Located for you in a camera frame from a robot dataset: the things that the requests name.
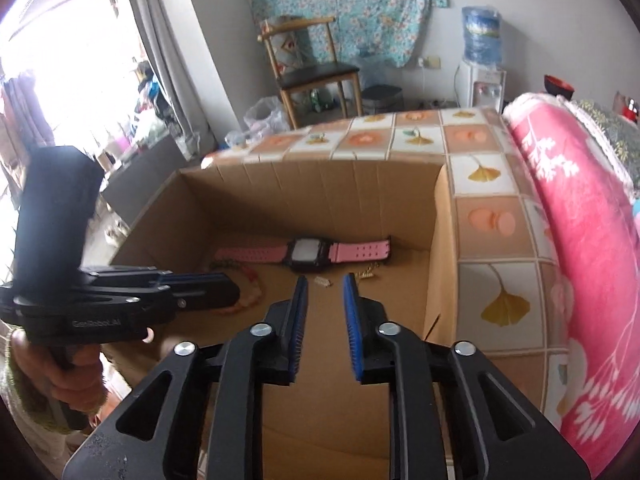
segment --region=bracelet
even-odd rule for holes
[[[258,278],[258,273],[255,272],[251,267],[241,263],[236,262],[235,260],[213,260],[209,264],[209,270],[214,271],[216,269],[237,269],[242,272],[249,284],[251,285],[251,290],[245,296],[243,296],[242,292],[240,293],[240,299],[236,301],[236,304],[233,306],[228,306],[225,308],[215,308],[212,312],[216,314],[220,314],[222,316],[227,314],[235,314],[236,312],[240,312],[250,306],[254,306],[262,299],[262,286],[260,284],[260,279]]]

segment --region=power outlet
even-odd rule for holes
[[[440,67],[441,67],[440,56],[427,57],[426,65],[428,68],[433,68],[434,70],[440,70]]]
[[[427,56],[418,58],[418,67],[431,68],[432,70],[440,70],[440,56]]]

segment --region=ginkgo leaf pattern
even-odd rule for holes
[[[407,144],[414,144],[415,146],[425,146],[427,144],[433,144],[433,141],[429,137],[423,137],[418,128],[414,128],[413,130],[403,130],[402,131],[406,136],[412,137],[405,142]]]
[[[413,139],[409,139],[405,141],[407,144],[414,144],[415,146],[425,146],[427,144],[433,144],[431,139],[427,137],[414,137]]]
[[[474,156],[471,156],[471,158],[478,164],[478,169],[467,177],[469,180],[473,180],[474,182],[491,182],[501,176],[502,173],[500,170],[486,168],[480,164],[480,161]]]
[[[529,313],[531,305],[523,297],[508,293],[495,267],[491,264],[488,267],[493,271],[498,283],[500,283],[500,293],[486,306],[480,317],[498,326],[515,325]]]
[[[385,119],[386,116],[384,115],[370,115],[369,117],[366,117],[364,119],[364,122],[366,123],[377,123],[378,121],[383,121]]]
[[[453,116],[458,117],[460,119],[470,119],[472,117],[475,117],[476,114],[473,112],[466,112],[464,110],[460,110],[459,112],[454,113]]]
[[[307,144],[325,144],[327,142],[329,142],[329,140],[326,138],[325,134],[311,134],[306,143]]]

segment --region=plastic bag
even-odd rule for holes
[[[291,129],[287,113],[276,96],[260,99],[244,114],[244,122],[249,127],[252,139],[262,139]]]
[[[350,63],[360,69],[358,78],[361,90],[370,86],[386,84],[384,56],[372,54],[368,48],[361,46],[358,49],[358,56],[351,59]]]

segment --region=hand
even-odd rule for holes
[[[44,396],[66,402],[78,412],[91,412],[104,402],[100,345],[80,347],[72,360],[76,367],[63,370],[49,349],[30,343],[22,329],[12,333],[10,344],[16,364]]]

